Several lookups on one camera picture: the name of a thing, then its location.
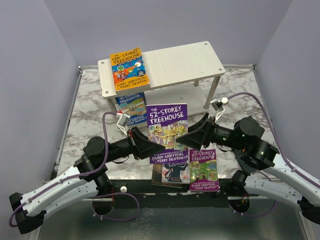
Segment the blue 91-Storey Treehouse book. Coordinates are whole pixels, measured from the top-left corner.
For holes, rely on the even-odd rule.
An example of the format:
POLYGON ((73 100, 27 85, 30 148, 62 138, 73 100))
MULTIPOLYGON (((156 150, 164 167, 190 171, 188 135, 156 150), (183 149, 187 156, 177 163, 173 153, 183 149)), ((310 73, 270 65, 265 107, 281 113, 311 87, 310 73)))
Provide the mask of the blue 91-Storey Treehouse book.
POLYGON ((128 126, 147 121, 146 98, 143 92, 116 97, 119 110, 130 116, 128 126))

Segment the orange 130-Storey Treehouse book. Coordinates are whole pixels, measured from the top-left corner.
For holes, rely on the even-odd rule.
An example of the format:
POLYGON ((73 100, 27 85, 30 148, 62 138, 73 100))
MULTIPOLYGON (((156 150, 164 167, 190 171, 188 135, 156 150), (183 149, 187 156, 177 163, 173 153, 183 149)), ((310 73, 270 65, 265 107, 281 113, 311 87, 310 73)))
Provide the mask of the orange 130-Storey Treehouse book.
POLYGON ((139 47, 111 54, 110 64, 117 93, 128 92, 131 89, 144 90, 150 87, 149 76, 139 47))

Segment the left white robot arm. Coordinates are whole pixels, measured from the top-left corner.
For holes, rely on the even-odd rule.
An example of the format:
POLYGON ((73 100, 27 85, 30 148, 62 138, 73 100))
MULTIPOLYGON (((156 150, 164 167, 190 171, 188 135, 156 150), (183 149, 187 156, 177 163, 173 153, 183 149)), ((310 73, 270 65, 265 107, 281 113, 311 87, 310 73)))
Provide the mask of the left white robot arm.
POLYGON ((13 215, 12 228, 27 234, 39 228, 46 218, 63 208, 86 198, 106 197, 113 185, 106 164, 132 155, 143 160, 165 150, 152 142, 137 127, 126 138, 109 143, 100 136, 92 137, 83 148, 84 154, 55 179, 29 193, 15 192, 9 196, 13 215))

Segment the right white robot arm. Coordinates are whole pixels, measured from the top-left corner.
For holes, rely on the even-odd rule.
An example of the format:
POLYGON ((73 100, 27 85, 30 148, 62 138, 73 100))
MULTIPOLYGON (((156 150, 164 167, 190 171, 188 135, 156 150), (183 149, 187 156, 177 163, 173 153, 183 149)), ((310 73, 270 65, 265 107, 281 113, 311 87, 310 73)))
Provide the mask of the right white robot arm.
POLYGON ((237 170, 222 190, 236 196, 260 195, 290 205, 315 224, 320 222, 320 181, 285 160, 279 150, 262 139, 264 128, 251 116, 234 124, 233 129, 219 126, 208 114, 176 139, 190 149, 200 151, 217 144, 240 151, 240 159, 254 170, 264 171, 281 183, 263 180, 237 170))

